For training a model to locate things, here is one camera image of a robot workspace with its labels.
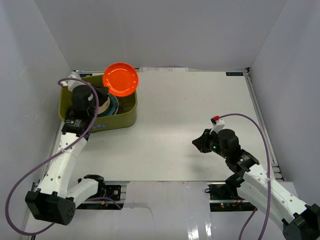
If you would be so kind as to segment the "cream floral plate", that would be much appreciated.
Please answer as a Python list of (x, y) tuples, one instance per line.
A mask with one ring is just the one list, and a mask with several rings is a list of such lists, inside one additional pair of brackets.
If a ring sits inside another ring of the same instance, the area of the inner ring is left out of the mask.
[(107, 98), (107, 100), (98, 108), (98, 114), (104, 113), (110, 106), (110, 97)]

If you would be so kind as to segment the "teal scalloped plate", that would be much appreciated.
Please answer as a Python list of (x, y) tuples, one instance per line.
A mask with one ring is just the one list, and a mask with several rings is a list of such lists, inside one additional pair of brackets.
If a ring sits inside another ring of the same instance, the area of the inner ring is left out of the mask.
[(115, 97), (114, 95), (110, 94), (110, 105), (109, 108), (102, 114), (98, 114), (97, 116), (99, 118), (101, 117), (108, 117), (108, 116), (113, 116), (116, 115), (119, 109), (119, 101), (117, 99), (117, 97)]

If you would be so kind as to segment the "orange glossy plate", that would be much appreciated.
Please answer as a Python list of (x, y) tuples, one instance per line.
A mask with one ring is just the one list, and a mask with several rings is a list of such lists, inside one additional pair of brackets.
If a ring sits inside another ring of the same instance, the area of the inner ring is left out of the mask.
[(127, 97), (137, 90), (139, 76), (136, 69), (128, 63), (117, 62), (105, 69), (102, 84), (109, 89), (110, 94)]

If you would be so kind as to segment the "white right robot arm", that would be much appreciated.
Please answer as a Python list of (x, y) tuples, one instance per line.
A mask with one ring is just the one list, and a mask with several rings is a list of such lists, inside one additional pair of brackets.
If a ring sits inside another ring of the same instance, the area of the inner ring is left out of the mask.
[(308, 205), (268, 177), (259, 161), (241, 148), (233, 130), (215, 132), (205, 129), (192, 144), (201, 153), (213, 152), (225, 159), (233, 172), (225, 181), (229, 198), (241, 197), (250, 202), (279, 227), (287, 240), (320, 238), (320, 207), (315, 203)]

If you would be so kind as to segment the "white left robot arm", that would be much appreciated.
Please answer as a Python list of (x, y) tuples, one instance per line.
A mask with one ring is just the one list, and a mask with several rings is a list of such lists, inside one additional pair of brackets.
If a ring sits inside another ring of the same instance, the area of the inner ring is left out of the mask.
[(104, 178), (88, 174), (69, 188), (71, 174), (87, 144), (96, 110), (109, 100), (107, 87), (79, 85), (72, 90), (71, 106), (65, 113), (59, 147), (68, 148), (55, 158), (36, 191), (26, 194), (25, 202), (36, 220), (68, 225), (76, 208), (89, 198), (106, 194)]

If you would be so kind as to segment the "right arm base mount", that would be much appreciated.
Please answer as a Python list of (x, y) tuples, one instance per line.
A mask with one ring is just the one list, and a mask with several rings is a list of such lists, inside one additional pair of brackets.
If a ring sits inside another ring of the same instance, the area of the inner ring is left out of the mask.
[(217, 212), (252, 212), (255, 207), (238, 196), (237, 190), (225, 182), (212, 182), (204, 191), (209, 195), (212, 213)]

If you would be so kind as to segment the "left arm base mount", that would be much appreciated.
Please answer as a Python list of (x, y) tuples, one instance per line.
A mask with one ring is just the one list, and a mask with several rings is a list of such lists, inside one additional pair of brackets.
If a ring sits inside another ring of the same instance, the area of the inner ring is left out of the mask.
[(121, 201), (121, 192), (122, 192), (122, 186), (121, 185), (106, 185), (105, 186), (105, 194), (104, 198), (110, 198), (113, 201), (115, 201), (119, 207), (110, 200), (107, 199), (96, 199), (96, 200), (90, 200), (85, 202), (84, 204), (89, 207), (89, 209), (94, 210), (121, 210), (123, 208), (123, 203), (120, 203)]

